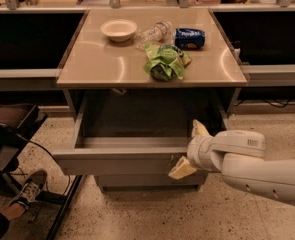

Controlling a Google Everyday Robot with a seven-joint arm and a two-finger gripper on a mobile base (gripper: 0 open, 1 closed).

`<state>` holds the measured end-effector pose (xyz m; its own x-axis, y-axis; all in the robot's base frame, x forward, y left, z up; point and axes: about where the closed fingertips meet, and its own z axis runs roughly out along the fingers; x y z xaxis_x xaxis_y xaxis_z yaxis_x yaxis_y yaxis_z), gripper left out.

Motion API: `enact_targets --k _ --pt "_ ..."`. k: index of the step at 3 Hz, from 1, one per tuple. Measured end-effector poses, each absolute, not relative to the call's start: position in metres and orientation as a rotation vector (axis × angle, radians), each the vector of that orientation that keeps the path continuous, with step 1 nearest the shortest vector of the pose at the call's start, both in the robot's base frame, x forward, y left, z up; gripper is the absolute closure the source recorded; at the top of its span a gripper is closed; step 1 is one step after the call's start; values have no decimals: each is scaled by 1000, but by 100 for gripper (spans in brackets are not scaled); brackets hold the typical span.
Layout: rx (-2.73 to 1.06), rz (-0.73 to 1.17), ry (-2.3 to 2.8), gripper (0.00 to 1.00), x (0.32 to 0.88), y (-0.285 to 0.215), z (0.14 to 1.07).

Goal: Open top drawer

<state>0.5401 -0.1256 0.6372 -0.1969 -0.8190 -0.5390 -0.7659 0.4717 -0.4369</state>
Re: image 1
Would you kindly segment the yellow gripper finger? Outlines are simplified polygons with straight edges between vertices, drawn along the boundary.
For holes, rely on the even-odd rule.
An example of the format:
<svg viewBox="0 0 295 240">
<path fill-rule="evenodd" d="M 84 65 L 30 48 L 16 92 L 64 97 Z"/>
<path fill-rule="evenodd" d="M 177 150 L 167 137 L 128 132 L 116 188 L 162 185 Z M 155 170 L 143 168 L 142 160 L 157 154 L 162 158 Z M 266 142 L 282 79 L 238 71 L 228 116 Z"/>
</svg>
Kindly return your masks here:
<svg viewBox="0 0 295 240">
<path fill-rule="evenodd" d="M 170 170 L 168 176 L 173 179 L 182 179 L 195 173 L 197 169 L 190 163 L 187 157 L 182 156 L 176 165 Z"/>
<path fill-rule="evenodd" d="M 198 136 L 198 135 L 209 136 L 209 132 L 201 122 L 194 119 L 193 120 L 193 129 L 192 129 L 191 136 L 195 137 L 195 136 Z"/>
</svg>

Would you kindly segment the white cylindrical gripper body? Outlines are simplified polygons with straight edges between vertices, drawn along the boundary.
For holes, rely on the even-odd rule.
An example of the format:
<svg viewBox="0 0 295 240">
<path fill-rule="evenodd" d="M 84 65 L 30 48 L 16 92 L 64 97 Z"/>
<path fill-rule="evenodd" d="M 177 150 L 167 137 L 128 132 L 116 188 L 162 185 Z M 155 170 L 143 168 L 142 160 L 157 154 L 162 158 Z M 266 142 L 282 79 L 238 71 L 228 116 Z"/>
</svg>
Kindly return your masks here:
<svg viewBox="0 0 295 240">
<path fill-rule="evenodd" d="M 210 149 L 213 137 L 210 135 L 195 136 L 187 147 L 187 158 L 190 163 L 199 170 L 220 172 L 222 156 Z"/>
</svg>

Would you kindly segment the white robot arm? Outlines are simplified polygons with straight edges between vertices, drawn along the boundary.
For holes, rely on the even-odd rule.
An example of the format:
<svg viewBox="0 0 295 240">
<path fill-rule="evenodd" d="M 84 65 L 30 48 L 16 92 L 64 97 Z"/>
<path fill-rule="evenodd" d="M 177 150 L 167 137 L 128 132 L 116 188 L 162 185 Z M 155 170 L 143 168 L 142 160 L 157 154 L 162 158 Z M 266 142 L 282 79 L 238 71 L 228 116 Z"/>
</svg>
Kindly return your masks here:
<svg viewBox="0 0 295 240">
<path fill-rule="evenodd" d="M 212 136 L 193 121 L 187 154 L 169 172 L 182 179 L 196 171 L 219 173 L 238 190 L 295 206 L 295 159 L 267 160 L 265 137 L 253 131 L 226 130 Z"/>
</svg>

